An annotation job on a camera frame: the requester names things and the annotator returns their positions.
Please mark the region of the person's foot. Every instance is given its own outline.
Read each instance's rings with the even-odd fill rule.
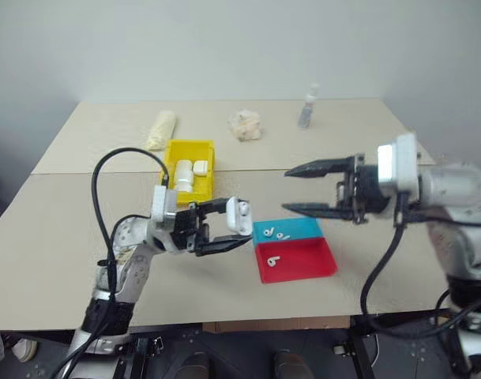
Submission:
[[[27,362],[35,356],[37,347],[38,342],[22,339],[12,346],[12,352],[21,362]]]
[[[194,353],[178,369],[175,379],[209,379],[209,357],[206,353]]]
[[[288,351],[275,354],[275,379],[314,379],[302,357]]]

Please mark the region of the white wall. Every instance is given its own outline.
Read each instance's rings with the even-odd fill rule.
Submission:
[[[481,164],[481,0],[0,0],[0,204],[77,101],[381,97]]]

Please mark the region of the red tray section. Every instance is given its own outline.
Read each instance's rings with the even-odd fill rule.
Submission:
[[[280,259],[270,267],[267,260],[276,256]],[[259,243],[256,258],[262,283],[331,276],[338,270],[324,238]]]

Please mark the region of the small bottle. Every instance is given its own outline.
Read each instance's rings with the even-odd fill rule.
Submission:
[[[305,105],[303,106],[300,119],[298,120],[298,127],[308,128],[310,125],[310,118],[312,117],[312,108],[314,108],[314,102],[318,99],[319,84],[312,84],[310,86],[310,92],[305,96]]]

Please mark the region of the yellow bin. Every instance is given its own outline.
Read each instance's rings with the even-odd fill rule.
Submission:
[[[214,142],[210,140],[170,140],[168,142],[164,163],[170,175],[171,189],[174,188],[175,165],[181,159],[188,159],[193,163],[196,160],[206,160],[209,164],[206,176],[194,175],[193,192],[178,193],[177,204],[211,200],[214,191]]]

